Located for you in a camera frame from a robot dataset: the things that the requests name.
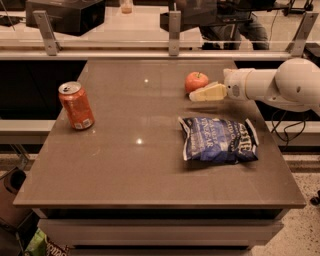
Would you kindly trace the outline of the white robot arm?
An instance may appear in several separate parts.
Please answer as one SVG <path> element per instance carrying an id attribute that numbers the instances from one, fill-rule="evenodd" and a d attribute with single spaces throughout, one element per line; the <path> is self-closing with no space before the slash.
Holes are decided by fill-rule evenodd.
<path id="1" fill-rule="evenodd" d="M 189 94 L 193 102 L 260 101 L 293 112 L 312 110 L 320 115 L 320 68 L 313 62 L 293 58 L 277 69 L 224 69 L 224 82 L 213 82 Z"/>

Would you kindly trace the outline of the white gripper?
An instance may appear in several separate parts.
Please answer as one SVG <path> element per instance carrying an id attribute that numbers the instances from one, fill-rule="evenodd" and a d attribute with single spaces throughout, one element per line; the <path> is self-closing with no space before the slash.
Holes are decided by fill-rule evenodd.
<path id="1" fill-rule="evenodd" d="M 249 95 L 248 79 L 253 68 L 223 70 L 224 84 L 211 82 L 189 94 L 193 102 L 219 101 L 226 96 L 233 100 L 248 101 L 254 97 Z"/>

